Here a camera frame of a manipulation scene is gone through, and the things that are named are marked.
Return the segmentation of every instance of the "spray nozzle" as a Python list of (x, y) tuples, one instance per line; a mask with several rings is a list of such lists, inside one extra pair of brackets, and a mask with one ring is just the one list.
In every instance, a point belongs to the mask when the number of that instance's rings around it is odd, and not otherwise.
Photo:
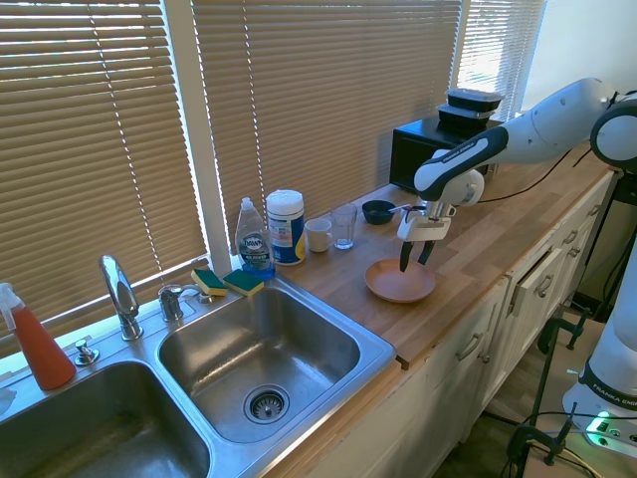
[(7, 329), (13, 331), (16, 328), (16, 323), (13, 320), (13, 314), (11, 313), (11, 309), (14, 307), (18, 307), (22, 305), (22, 301), (18, 296), (16, 296), (11, 289), (11, 284), (9, 283), (1, 283), (0, 284), (0, 312), (2, 312), (2, 316), (4, 317), (4, 321), (7, 323)]
[(250, 209), (254, 209), (255, 205), (252, 203), (252, 201), (250, 200), (249, 197), (244, 197), (241, 200), (241, 210), (242, 211), (249, 211)]

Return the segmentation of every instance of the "black microwave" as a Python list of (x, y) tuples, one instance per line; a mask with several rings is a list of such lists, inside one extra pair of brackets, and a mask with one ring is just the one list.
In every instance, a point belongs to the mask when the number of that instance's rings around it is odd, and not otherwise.
[[(483, 130), (441, 127), (438, 122), (438, 117), (421, 119), (394, 130), (391, 142), (390, 183), (416, 192), (414, 174), (437, 149), (453, 149)], [(498, 124), (501, 123), (490, 120), (487, 128)], [(478, 170), (484, 175), (488, 173), (487, 166), (482, 166)]]

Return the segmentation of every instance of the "small bowl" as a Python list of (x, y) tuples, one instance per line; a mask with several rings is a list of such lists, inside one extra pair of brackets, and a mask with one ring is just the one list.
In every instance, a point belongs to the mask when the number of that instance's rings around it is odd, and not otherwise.
[(367, 201), (362, 205), (362, 213), (369, 224), (379, 226), (391, 221), (394, 213), (389, 212), (389, 209), (394, 207), (396, 206), (389, 201)]

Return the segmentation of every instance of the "yellow sponge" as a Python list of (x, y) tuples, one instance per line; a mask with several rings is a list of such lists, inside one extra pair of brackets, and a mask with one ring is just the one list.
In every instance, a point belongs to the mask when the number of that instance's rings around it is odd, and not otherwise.
[(194, 269), (190, 277), (206, 296), (225, 296), (228, 289), (215, 273), (206, 269)]
[(230, 289), (237, 291), (244, 296), (252, 296), (263, 289), (263, 281), (251, 276), (242, 270), (236, 270), (223, 278)]

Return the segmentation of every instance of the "drinking glass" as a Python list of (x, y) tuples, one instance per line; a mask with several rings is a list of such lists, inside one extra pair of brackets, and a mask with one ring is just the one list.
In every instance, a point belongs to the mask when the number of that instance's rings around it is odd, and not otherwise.
[(331, 212), (331, 234), (336, 249), (349, 249), (354, 245), (356, 206), (350, 202)]

